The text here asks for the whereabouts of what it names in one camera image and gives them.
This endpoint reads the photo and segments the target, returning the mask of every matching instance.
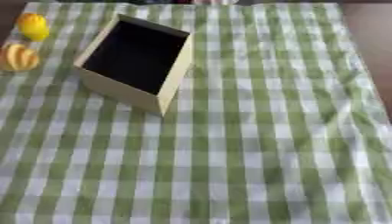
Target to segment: beige box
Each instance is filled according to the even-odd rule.
[[[73,65],[88,88],[163,116],[192,57],[189,32],[119,14]]]

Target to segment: lemon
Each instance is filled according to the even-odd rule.
[[[41,41],[49,35],[46,19],[36,13],[24,13],[17,19],[17,28],[27,38]]]

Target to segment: box wall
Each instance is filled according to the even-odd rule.
[[[169,108],[169,104],[176,94],[179,84],[192,63],[192,58],[193,35],[189,35],[157,95],[162,114],[165,114]]]

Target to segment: cardboard box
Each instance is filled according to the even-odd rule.
[[[192,56],[189,32],[117,15],[73,65],[88,88],[163,116]]]

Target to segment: checkered cloth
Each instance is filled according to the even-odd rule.
[[[337,4],[26,11],[51,35],[0,77],[0,223],[392,222],[392,131]],[[72,72],[115,12],[195,34],[163,119]]]

